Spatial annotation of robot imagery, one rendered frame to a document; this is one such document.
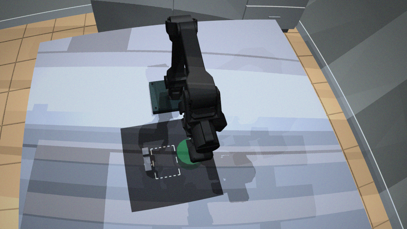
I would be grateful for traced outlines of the green glass bottle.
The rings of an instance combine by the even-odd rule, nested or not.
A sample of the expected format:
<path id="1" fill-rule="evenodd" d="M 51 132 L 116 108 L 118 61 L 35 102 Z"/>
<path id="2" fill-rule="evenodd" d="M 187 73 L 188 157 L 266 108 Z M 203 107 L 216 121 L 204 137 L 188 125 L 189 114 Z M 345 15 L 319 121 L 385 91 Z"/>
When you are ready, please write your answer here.
<path id="1" fill-rule="evenodd" d="M 186 140 L 183 140 L 179 143 L 177 147 L 177 162 L 178 164 L 186 169 L 186 170 L 193 170 L 198 168 L 202 162 L 192 163 L 190 161 L 189 150 L 187 148 Z"/>

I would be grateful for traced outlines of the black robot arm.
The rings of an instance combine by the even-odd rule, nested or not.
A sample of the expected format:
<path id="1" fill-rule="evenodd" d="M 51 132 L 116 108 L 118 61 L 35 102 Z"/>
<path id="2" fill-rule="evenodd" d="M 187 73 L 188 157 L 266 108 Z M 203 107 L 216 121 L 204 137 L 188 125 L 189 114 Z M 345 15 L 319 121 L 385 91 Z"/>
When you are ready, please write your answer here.
<path id="1" fill-rule="evenodd" d="M 172 42 L 171 67 L 164 76 L 167 99 L 184 100 L 196 152 L 213 152 L 220 147 L 216 131 L 221 132 L 228 124 L 222 113 L 220 90 L 205 70 L 197 19 L 191 15 L 170 16 L 165 25 Z"/>

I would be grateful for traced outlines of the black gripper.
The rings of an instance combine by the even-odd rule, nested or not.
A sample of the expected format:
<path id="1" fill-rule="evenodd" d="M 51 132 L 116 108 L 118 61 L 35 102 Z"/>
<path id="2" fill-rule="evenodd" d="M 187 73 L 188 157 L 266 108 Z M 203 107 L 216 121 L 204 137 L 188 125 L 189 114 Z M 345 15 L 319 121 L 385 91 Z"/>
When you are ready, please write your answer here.
<path id="1" fill-rule="evenodd" d="M 190 129 L 190 127 L 192 125 L 187 123 L 184 101 L 180 101 L 178 103 L 178 109 L 179 109 L 180 115 L 182 115 L 182 113 L 184 113 L 184 116 L 181 119 L 182 127 L 184 128 L 184 130 L 186 132 L 186 136 L 191 138 L 189 140 L 186 140 L 187 148 L 189 150 L 190 161 L 192 163 L 197 163 L 197 162 L 212 160 L 212 158 L 214 156 L 213 152 L 200 154 L 200 153 L 197 153 L 195 150 L 195 145 L 193 142 L 192 133 L 191 133 L 191 129 Z"/>

